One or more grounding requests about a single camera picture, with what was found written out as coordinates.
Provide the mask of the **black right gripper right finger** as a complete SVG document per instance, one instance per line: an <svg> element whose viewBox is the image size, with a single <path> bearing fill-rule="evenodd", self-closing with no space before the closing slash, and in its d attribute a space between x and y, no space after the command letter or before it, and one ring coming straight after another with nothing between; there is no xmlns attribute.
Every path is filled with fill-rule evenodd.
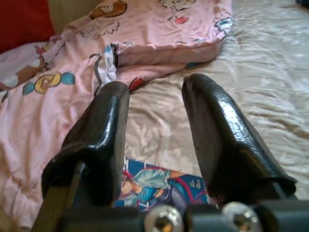
<svg viewBox="0 0 309 232"><path fill-rule="evenodd" d="M207 192L219 206L295 199L296 180L220 85L194 73L182 96Z"/></svg>

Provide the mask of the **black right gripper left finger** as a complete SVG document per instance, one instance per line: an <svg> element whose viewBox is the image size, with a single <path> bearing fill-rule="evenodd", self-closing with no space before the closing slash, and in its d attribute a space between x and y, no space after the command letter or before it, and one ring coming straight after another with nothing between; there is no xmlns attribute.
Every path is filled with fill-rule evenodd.
<svg viewBox="0 0 309 232"><path fill-rule="evenodd" d="M42 173L43 203L34 232L53 232L62 214L110 206L120 195L129 90L110 82L68 132Z"/></svg>

